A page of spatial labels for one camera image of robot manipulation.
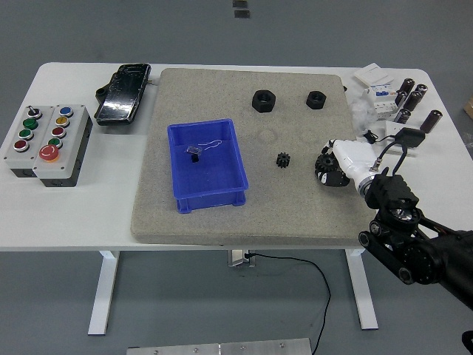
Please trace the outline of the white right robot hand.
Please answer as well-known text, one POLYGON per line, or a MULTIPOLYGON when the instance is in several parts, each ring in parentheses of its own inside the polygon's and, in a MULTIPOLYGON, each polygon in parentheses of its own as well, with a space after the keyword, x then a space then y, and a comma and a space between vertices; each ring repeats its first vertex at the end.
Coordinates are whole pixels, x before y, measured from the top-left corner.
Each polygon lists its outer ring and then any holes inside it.
POLYGON ((377 157, 369 143, 331 140, 315 162, 315 176, 329 187, 344 187, 354 182, 356 191, 365 195, 376 172, 372 167, 377 157))

